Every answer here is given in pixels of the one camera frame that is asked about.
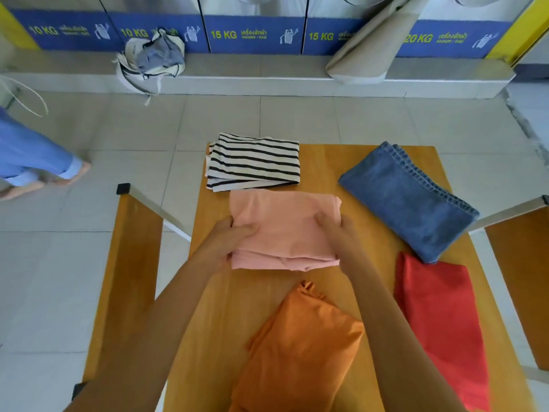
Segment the person's left hand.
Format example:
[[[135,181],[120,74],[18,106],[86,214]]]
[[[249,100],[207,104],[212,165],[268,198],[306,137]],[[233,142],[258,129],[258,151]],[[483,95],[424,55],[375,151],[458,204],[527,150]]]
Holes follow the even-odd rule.
[[[190,256],[189,262],[208,275],[213,275],[223,269],[232,252],[245,239],[233,239],[230,236],[231,226],[234,226],[232,216],[217,221],[208,236]]]

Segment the person's right hand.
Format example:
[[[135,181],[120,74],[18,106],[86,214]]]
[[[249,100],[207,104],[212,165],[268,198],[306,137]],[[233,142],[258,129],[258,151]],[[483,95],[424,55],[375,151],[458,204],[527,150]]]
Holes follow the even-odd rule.
[[[374,273],[373,266],[356,235],[351,218],[341,214],[340,222],[335,222],[334,229],[322,229],[322,231],[340,261],[340,270],[350,280],[359,276],[371,276]]]

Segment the pink garment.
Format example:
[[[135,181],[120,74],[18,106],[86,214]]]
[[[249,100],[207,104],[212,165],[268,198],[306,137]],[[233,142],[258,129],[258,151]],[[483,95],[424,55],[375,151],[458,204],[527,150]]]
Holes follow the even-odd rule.
[[[231,257],[232,269],[310,271],[340,261],[315,221],[317,213],[341,222],[341,200],[333,194],[243,189],[230,192],[233,226],[258,230]]]

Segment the person's left forearm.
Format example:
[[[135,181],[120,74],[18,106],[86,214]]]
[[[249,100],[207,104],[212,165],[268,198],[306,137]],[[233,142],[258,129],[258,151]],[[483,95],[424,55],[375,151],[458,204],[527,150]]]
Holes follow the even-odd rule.
[[[117,350],[63,412],[155,412],[182,338],[210,278],[231,254],[196,251]]]

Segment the person's right forearm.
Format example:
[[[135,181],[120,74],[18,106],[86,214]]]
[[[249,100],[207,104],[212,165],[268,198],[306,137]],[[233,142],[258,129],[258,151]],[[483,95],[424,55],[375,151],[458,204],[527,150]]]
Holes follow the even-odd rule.
[[[353,287],[385,412],[466,412],[368,260],[340,256],[340,267]]]

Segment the folded black white striped garment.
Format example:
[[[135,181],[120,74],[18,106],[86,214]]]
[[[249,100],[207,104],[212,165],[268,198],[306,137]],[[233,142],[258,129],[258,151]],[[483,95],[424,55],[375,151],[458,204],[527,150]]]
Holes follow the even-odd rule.
[[[220,133],[205,157],[206,187],[213,192],[300,183],[299,142]]]

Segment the wooden table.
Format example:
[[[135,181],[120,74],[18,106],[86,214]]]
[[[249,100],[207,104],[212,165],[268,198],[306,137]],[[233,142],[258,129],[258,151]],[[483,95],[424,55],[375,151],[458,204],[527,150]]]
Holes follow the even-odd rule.
[[[301,182],[282,190],[338,196],[341,212],[352,218],[360,243],[372,252],[383,284],[392,291],[397,255],[409,248],[338,184],[343,173],[374,149],[301,144]],[[470,235],[462,235],[441,260],[463,265],[470,274],[489,369],[491,412],[536,412]],[[163,412],[226,412],[234,381],[248,360],[245,345],[302,280],[313,282],[336,306],[360,318],[351,283],[338,267],[308,272],[226,268],[210,279],[184,334],[168,377]]]

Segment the folded blue denim garment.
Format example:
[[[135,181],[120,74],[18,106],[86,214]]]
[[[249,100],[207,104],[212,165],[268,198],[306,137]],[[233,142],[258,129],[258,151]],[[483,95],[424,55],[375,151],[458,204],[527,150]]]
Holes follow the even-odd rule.
[[[397,144],[382,143],[338,183],[426,264],[436,263],[480,216],[436,184]]]

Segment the wooden bench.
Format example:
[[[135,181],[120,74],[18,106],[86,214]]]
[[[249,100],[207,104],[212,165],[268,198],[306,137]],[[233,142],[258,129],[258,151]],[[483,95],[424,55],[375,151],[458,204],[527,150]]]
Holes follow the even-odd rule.
[[[120,183],[115,223],[82,382],[72,401],[118,354],[155,299],[163,227],[191,241],[183,225],[130,183]]]
[[[549,195],[480,218],[468,232],[481,230],[534,357],[526,377],[549,385]]]

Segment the folded orange garment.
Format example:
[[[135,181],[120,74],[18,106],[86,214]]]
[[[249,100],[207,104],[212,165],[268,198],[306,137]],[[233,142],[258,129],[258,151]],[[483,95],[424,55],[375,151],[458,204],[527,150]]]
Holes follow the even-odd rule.
[[[313,282],[300,282],[247,344],[228,412],[330,412],[364,333]]]

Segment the folded red garment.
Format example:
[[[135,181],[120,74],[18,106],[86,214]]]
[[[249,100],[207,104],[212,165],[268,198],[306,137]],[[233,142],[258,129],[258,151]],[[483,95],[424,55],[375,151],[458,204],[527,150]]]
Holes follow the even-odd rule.
[[[401,252],[394,297],[424,351],[468,411],[491,412],[485,345],[470,274]]]

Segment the beige fabric bag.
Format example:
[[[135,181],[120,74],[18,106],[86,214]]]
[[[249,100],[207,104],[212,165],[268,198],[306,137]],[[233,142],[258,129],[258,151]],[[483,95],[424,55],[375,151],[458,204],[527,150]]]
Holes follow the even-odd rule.
[[[378,84],[429,0],[393,0],[331,58],[326,73],[340,84]]]

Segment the cream tote bag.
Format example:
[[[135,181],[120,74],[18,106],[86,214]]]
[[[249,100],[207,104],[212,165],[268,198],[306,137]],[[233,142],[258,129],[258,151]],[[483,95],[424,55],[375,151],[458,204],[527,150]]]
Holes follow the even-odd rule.
[[[162,27],[153,31],[151,39],[130,38],[113,61],[115,75],[127,90],[145,97],[144,106],[149,106],[152,97],[161,94],[162,79],[176,78],[185,70],[185,47],[179,35],[170,34]],[[135,84],[133,77],[155,81],[156,89],[148,90]]]

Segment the row of blue washing machines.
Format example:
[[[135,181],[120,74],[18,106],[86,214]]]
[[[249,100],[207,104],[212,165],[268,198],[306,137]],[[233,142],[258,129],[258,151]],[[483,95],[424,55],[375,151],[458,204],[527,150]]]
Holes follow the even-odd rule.
[[[395,0],[0,0],[16,45],[115,52],[158,28],[189,53],[333,55]],[[534,0],[428,0],[402,58],[484,59]]]

